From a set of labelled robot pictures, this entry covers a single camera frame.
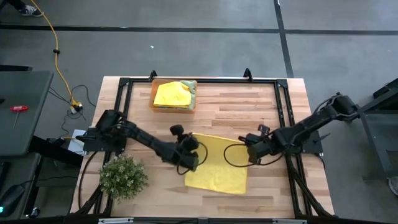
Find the gray floor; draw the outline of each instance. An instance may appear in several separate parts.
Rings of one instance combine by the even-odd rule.
[[[209,27],[277,29],[272,0],[37,0],[56,25],[118,27]],[[398,30],[394,0],[280,0],[286,29]],[[10,24],[45,25],[43,19],[22,18],[12,8],[0,13]],[[84,84],[97,100],[104,75],[229,76],[249,67],[256,77],[286,77],[279,34],[181,32],[57,32],[60,68],[71,86]],[[0,30],[0,64],[53,67],[53,35],[49,31]],[[360,105],[383,84],[397,78],[398,35],[287,35],[294,77],[304,78],[310,105],[337,91]],[[53,83],[67,96],[61,79]],[[85,129],[94,108],[85,90],[76,98],[85,105],[87,120],[66,121],[65,127]],[[63,134],[60,126],[68,106],[48,96],[37,135]],[[326,175],[335,213],[343,218],[398,223],[398,197],[385,181],[365,184],[362,176],[377,169],[362,124],[334,122],[321,129]],[[68,210],[52,202],[64,188],[48,189],[41,203],[45,215]]]

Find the red tool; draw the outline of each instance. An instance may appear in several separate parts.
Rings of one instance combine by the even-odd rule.
[[[10,110],[12,112],[17,112],[17,117],[15,118],[15,121],[14,121],[14,127],[12,128],[12,129],[15,129],[15,125],[17,124],[19,112],[27,111],[27,110],[29,110],[29,107],[27,107],[27,106],[12,106],[10,108]]]

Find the shoe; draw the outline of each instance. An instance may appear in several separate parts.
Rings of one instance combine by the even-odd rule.
[[[39,10],[37,10],[35,7],[28,6],[28,5],[25,6],[25,9],[21,9],[18,11],[23,16],[34,16],[34,17],[43,16],[43,14]]]
[[[388,185],[390,186],[392,193],[398,196],[398,177],[389,178]]]

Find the wooden tabletop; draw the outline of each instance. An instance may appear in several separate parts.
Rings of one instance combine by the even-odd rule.
[[[93,125],[103,111],[113,109],[120,77],[104,77]],[[310,115],[304,80],[288,79],[296,122]],[[259,134],[257,127],[265,124],[279,128],[274,87],[268,84],[199,83],[195,114],[154,113],[149,108],[150,83],[135,83],[128,120],[163,141],[175,141],[169,127],[182,124],[185,132],[205,133],[237,139],[248,132]],[[281,92],[285,109],[285,100]],[[126,152],[141,161],[149,177],[149,187],[133,200],[114,201],[113,217],[211,217],[211,218],[289,218],[294,217],[289,181],[284,159],[269,166],[248,168],[247,192],[230,195],[184,186],[184,176],[174,166],[163,163],[152,149],[129,139]],[[83,169],[89,156],[85,156]],[[81,187],[82,204],[98,186],[99,169],[104,153],[99,152],[88,165]],[[319,158],[303,154],[307,184],[314,196],[333,213],[325,171]],[[262,158],[262,162],[275,159]],[[71,212],[78,210],[77,189]],[[301,191],[300,208],[304,211]],[[103,197],[102,209],[106,197]]]

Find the yellow towel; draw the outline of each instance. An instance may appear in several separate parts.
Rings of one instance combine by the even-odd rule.
[[[206,134],[194,133],[193,135],[207,147],[208,156],[195,172],[190,171],[185,174],[185,185],[228,194],[245,194],[248,168],[233,167],[224,159],[224,149],[227,146],[243,144],[243,142]],[[197,149],[199,162],[205,157],[205,152],[205,148],[199,145]],[[232,164],[239,166],[248,164],[249,156],[246,146],[230,147],[226,157]]]
[[[154,106],[188,108],[189,104],[191,104],[191,92],[183,83],[170,82],[161,84],[157,88]]]

